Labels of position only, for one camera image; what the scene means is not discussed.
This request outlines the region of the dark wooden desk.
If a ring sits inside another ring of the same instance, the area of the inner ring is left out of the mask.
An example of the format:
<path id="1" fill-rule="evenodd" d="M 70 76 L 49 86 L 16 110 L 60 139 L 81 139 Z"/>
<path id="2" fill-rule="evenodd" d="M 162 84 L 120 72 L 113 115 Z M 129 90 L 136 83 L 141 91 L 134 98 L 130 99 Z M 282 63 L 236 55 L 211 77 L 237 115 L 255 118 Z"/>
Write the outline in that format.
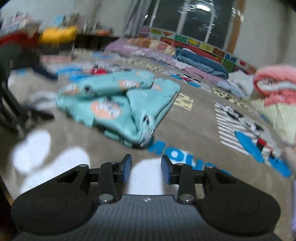
<path id="1" fill-rule="evenodd" d="M 74 41 L 76 49 L 104 50 L 104 48 L 118 37 L 90 34 L 78 34 Z"/>

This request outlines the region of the colourful alphabet wall mat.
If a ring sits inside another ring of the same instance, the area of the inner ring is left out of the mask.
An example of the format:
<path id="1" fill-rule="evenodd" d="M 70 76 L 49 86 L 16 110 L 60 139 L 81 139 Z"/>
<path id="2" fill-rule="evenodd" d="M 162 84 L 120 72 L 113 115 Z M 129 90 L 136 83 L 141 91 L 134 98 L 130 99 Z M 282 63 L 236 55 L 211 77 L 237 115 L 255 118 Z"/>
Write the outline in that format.
<path id="1" fill-rule="evenodd" d="M 233 54 L 194 38 L 177 34 L 173 31 L 144 26 L 139 29 L 138 35 L 140 37 L 150 37 L 163 41 L 175 48 L 188 48 L 204 57 L 210 57 L 210 59 L 221 63 L 228 72 L 234 72 L 236 70 L 241 70 L 246 74 L 255 74 L 256 72 L 255 67 Z"/>

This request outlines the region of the window with plastic film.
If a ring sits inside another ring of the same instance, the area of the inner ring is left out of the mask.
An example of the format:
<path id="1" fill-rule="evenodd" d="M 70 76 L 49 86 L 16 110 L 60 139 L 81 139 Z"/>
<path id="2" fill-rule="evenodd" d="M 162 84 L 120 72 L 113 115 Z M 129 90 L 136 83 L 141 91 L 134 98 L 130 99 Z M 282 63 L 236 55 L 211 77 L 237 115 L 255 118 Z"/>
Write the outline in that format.
<path id="1" fill-rule="evenodd" d="M 152 1 L 144 25 L 192 37 L 220 49 L 229 41 L 236 1 Z"/>

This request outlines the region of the Mickey Mouse carpet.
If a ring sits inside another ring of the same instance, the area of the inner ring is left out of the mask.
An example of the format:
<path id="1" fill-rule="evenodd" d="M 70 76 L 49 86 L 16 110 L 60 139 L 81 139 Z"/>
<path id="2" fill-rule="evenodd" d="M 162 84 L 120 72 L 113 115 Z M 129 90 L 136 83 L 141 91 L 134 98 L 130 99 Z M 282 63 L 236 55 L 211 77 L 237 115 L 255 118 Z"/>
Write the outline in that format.
<path id="1" fill-rule="evenodd" d="M 245 126 L 222 111 L 229 102 L 215 94 L 180 82 L 181 91 L 156 128 L 152 144 L 144 149 L 126 147 L 106 137 L 98 128 L 75 122 L 53 103 L 53 95 L 69 83 L 60 77 L 51 83 L 28 71 L 15 75 L 11 91 L 22 103 L 33 101 L 54 115 L 26 134 L 1 130 L 1 178 L 12 199 L 80 164 L 98 168 L 109 161 L 132 156 L 131 178 L 125 193 L 176 194 L 175 185 L 165 185 L 161 156 L 173 163 L 197 169 L 215 166 L 272 195 L 286 208 L 292 198 L 292 177 L 285 177 L 269 162 L 256 161 L 241 147 L 235 131 L 251 137 Z"/>

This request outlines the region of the grey curtain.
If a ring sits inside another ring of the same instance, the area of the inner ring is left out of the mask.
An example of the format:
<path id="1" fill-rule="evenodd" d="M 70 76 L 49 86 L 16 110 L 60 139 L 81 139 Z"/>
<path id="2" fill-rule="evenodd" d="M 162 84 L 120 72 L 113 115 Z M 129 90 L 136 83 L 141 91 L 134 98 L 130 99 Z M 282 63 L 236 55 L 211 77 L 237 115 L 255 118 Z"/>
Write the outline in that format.
<path id="1" fill-rule="evenodd" d="M 133 37 L 143 26 L 145 16 L 149 11 L 152 0 L 132 0 L 125 13 L 123 22 L 123 35 Z"/>

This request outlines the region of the purple floral quilt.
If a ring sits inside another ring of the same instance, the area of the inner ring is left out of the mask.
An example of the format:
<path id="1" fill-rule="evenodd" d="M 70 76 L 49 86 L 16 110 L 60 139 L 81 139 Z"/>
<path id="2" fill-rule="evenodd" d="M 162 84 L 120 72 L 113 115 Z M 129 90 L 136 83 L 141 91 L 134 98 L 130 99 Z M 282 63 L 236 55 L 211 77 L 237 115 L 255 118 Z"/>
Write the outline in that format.
<path id="1" fill-rule="evenodd" d="M 115 52 L 124 55 L 134 55 L 141 56 L 144 58 L 150 58 L 156 60 L 157 62 L 166 63 L 171 67 L 182 70 L 189 74 L 199 76 L 207 81 L 210 81 L 211 83 L 226 81 L 221 77 L 211 75 L 210 73 L 204 72 L 203 70 L 200 70 L 196 67 L 188 65 L 186 63 L 182 63 L 174 57 L 172 57 L 171 55 L 167 55 L 165 53 L 161 53 L 160 51 L 152 50 L 150 48 L 138 47 L 135 45 L 128 44 L 128 39 L 121 38 L 111 42 L 105 47 L 104 52 Z"/>

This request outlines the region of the yellow folded garment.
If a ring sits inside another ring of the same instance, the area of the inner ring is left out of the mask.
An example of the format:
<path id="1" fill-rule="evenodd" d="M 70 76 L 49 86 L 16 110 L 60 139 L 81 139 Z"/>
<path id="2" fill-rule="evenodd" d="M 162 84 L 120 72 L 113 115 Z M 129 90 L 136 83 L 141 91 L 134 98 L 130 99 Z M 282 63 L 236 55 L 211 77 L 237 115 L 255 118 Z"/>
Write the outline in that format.
<path id="1" fill-rule="evenodd" d="M 59 45 L 75 40 L 77 27 L 69 26 L 65 28 L 47 28 L 43 30 L 39 37 L 39 44 Z"/>

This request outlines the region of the teal printed children's garment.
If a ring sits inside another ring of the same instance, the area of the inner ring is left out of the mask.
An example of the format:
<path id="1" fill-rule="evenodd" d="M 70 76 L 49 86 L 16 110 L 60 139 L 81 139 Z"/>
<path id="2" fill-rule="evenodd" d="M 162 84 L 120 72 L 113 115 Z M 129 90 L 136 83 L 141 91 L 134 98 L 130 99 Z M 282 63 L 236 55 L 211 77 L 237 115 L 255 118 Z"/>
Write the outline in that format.
<path id="1" fill-rule="evenodd" d="M 167 114 L 180 85 L 133 69 L 92 75 L 61 88 L 57 108 L 78 123 L 132 148 L 145 148 Z"/>

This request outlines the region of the pale yellow quilt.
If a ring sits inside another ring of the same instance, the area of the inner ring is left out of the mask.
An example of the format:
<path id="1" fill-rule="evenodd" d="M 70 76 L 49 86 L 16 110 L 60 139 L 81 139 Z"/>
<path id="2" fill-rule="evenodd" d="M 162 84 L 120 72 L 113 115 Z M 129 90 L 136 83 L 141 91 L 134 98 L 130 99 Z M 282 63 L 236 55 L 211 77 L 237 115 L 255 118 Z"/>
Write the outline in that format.
<path id="1" fill-rule="evenodd" d="M 264 106 L 263 99 L 249 99 L 247 102 L 268 119 L 283 141 L 295 145 L 295 104 L 278 103 Z"/>

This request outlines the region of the blue folded blanket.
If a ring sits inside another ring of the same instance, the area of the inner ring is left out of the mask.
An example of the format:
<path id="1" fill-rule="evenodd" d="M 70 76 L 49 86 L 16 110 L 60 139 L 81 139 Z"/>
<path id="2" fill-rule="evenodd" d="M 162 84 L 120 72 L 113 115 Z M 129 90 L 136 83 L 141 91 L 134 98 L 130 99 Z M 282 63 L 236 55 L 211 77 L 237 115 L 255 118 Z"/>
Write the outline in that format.
<path id="1" fill-rule="evenodd" d="M 198 55 L 187 48 L 178 49 L 175 53 L 175 58 L 182 63 L 193 66 L 213 76 L 222 79 L 229 78 L 228 71 L 221 63 L 202 55 Z"/>

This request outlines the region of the red folded garment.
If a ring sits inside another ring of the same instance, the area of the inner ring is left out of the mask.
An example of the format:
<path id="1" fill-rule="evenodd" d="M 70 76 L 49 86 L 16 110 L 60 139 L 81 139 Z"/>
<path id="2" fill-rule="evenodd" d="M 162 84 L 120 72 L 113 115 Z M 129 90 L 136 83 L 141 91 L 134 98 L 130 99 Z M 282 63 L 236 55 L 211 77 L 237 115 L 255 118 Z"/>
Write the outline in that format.
<path id="1" fill-rule="evenodd" d="M 33 35 L 29 35 L 27 32 L 13 32 L 1 36 L 0 45 L 5 44 L 18 44 L 23 48 L 35 48 L 39 42 L 39 33 L 36 32 Z"/>

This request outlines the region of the pink white folded blanket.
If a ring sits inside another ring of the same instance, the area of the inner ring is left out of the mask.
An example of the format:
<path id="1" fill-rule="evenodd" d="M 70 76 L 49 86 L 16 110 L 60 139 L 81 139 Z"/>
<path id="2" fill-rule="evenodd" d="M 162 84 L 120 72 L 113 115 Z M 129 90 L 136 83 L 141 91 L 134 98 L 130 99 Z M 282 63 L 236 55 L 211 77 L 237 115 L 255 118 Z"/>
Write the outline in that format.
<path id="1" fill-rule="evenodd" d="M 290 65 L 265 66 L 253 77 L 254 88 L 265 97 L 265 106 L 295 104 L 295 82 L 295 67 Z"/>

